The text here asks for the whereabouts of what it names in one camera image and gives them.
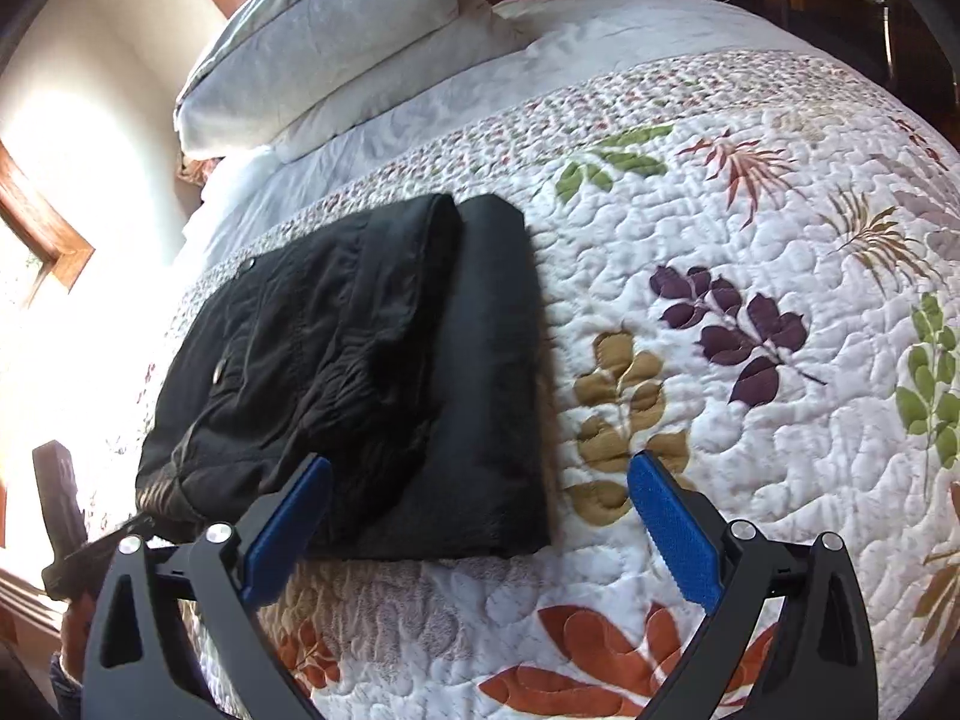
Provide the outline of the person's left hand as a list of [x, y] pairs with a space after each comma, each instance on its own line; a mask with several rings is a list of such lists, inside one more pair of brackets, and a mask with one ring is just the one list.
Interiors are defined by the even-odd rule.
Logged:
[[86, 645], [96, 611], [96, 600], [83, 593], [78, 600], [71, 600], [60, 626], [60, 661], [62, 670], [76, 683], [83, 681]]

